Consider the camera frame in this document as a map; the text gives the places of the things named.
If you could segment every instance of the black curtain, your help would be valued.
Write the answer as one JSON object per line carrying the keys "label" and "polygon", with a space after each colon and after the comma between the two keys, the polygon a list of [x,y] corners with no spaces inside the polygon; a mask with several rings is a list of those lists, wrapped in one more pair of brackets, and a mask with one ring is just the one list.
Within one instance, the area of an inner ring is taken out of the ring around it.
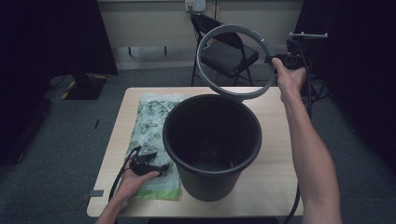
{"label": "black curtain", "polygon": [[314,74],[358,134],[396,174],[396,7],[392,0],[305,0],[296,33],[328,33],[308,42]]}
{"label": "black curtain", "polygon": [[0,164],[43,100],[49,81],[86,73],[116,75],[97,2],[0,2]]}

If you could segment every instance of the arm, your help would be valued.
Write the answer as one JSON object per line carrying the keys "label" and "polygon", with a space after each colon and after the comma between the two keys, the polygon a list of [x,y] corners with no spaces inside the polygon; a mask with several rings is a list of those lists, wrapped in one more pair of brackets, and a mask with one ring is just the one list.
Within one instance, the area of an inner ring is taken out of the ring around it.
{"label": "arm", "polygon": [[290,128],[294,169],[304,205],[303,223],[341,223],[340,193],[332,157],[301,101],[305,69],[290,71],[273,59]]}
{"label": "arm", "polygon": [[124,169],[127,170],[125,170],[122,175],[119,189],[111,198],[110,202],[108,202],[105,210],[103,210],[102,214],[96,220],[96,224],[114,223],[122,205],[140,189],[140,186],[142,186],[143,183],[160,174],[157,171],[153,171],[142,176],[136,175],[131,169],[128,169],[130,162],[131,161],[128,159],[128,162],[124,167]]}

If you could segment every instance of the wooden table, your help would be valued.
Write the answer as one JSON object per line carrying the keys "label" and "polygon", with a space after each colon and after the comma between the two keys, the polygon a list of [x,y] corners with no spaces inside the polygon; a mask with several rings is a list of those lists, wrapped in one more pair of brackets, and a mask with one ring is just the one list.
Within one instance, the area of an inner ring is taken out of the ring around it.
{"label": "wooden table", "polygon": [[[248,91],[249,87],[238,88]],[[90,217],[99,217],[107,205],[108,193],[120,170],[129,145],[142,92],[181,93],[193,96],[214,93],[207,87],[130,88],[125,92],[106,155],[87,208]],[[259,98],[244,102],[262,126],[262,148],[257,159],[240,175],[233,191],[216,202],[201,202],[182,188],[176,202],[130,199],[121,217],[271,217],[285,216],[292,208],[297,177],[294,172],[289,127],[278,88],[270,88]],[[300,203],[295,215],[303,214]]]}

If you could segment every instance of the forearm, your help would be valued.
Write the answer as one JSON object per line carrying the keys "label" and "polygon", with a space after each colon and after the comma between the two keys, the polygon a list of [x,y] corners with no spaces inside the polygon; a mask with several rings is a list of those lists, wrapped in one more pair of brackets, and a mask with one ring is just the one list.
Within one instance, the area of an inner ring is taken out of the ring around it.
{"label": "forearm", "polygon": [[96,224],[112,224],[116,221],[117,214],[121,210],[123,204],[126,202],[127,198],[121,196],[119,194],[115,194],[113,198],[111,198],[110,202],[107,204],[105,210],[103,210],[102,214],[96,220]]}
{"label": "forearm", "polygon": [[285,102],[290,126],[293,164],[304,206],[339,204],[339,189],[332,157],[305,111],[299,95]]}

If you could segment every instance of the finger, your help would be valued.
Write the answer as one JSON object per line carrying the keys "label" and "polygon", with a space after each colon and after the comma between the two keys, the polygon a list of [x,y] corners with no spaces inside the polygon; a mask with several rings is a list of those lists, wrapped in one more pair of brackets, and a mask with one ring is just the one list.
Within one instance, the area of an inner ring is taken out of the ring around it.
{"label": "finger", "polygon": [[158,176],[159,174],[160,174],[160,172],[158,172],[158,171],[151,171],[151,172],[149,172],[149,173],[147,173],[145,175],[140,176],[140,178],[143,181],[148,181],[148,180]]}

